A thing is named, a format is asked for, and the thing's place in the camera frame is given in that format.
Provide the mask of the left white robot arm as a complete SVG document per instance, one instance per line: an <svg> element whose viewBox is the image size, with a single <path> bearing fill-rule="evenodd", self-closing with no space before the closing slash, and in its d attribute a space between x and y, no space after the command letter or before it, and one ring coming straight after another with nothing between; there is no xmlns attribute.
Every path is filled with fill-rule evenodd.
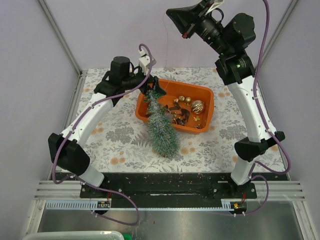
<svg viewBox="0 0 320 240"><path fill-rule="evenodd" d="M104 175L90 164L90 157L84 151L84 146L99 121L112 110L125 93L140 90L146 94L155 89L164 95L159 79L151 75L155 64L153 57L146 53L139 58L135 72L129 58L115 57L110 69L101 82L95 87L85 109L60 134L52 133L48 138L50 158L53 169L63 170L80 178L82 182L99 187L104 181Z"/></svg>

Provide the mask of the small frosted christmas tree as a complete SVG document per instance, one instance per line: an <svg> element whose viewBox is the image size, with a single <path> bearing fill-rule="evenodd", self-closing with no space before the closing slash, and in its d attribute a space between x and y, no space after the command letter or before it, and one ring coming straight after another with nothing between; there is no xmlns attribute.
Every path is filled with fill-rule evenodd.
<svg viewBox="0 0 320 240"><path fill-rule="evenodd" d="M167 109L159 102L160 98L161 95L155 90L149 90L145 94L148 134L154 151L163 158L171 159L178 154L180 140L167 116Z"/></svg>

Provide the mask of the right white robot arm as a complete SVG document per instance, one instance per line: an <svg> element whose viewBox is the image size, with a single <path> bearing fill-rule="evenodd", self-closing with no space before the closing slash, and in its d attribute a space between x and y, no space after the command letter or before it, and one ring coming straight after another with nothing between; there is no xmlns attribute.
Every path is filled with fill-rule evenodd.
<svg viewBox="0 0 320 240"><path fill-rule="evenodd" d="M268 122L268 127L264 126L263 120L270 121L270 118L266 108L258 107L256 103L256 71L245 51L256 39L254 19L238 13L223 26L221 21L211 16L222 3L221 0L202 0L193 6L167 9L166 15L184 39L197 34L219 55L215 62L217 73L236 100L247 130L247 137L234 145L238 160L230 175L233 183L241 186L250 180L254 160L277 144L273 137L282 141L285 135L271 122Z"/></svg>

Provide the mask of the orange plastic tray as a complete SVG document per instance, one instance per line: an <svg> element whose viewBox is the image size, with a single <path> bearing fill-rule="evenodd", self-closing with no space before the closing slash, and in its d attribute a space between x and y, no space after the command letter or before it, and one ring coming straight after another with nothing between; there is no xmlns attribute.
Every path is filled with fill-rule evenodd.
<svg viewBox="0 0 320 240"><path fill-rule="evenodd" d="M184 125L174 124L176 130L188 134L200 134L209 129L213 113L214 113L214 93L211 89L204 86L172 81L167 79L159 80L160 87L166 91L166 95L159 99L163 107L168 107L170 113L175 119L184 119L180 109L177 109L175 100L180 96L190 97L191 101L201 101L204 103L204 109L199 114L192 111L191 105L185 102L179 102L181 109L189 111L188 121Z"/></svg>

